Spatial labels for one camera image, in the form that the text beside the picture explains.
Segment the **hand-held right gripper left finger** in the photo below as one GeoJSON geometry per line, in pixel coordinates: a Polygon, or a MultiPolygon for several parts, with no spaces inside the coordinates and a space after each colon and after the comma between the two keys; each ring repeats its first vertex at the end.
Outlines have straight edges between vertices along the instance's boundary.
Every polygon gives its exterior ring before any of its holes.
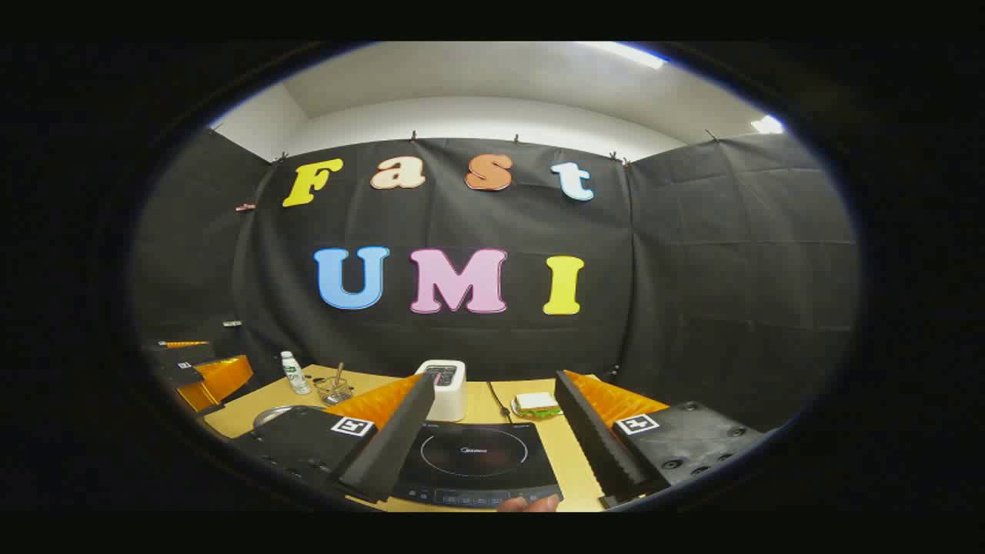
{"type": "Polygon", "coordinates": [[[292,407],[231,446],[321,496],[384,501],[432,409],[435,381],[416,374],[329,408],[292,407]]]}

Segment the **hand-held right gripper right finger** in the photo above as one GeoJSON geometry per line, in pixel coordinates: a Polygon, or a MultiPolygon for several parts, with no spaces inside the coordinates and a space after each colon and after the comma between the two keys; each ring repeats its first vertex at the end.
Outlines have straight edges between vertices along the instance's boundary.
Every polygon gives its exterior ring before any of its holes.
{"type": "Polygon", "coordinates": [[[766,438],[699,401],[667,405],[566,369],[553,396],[607,509],[703,476],[766,438]]]}

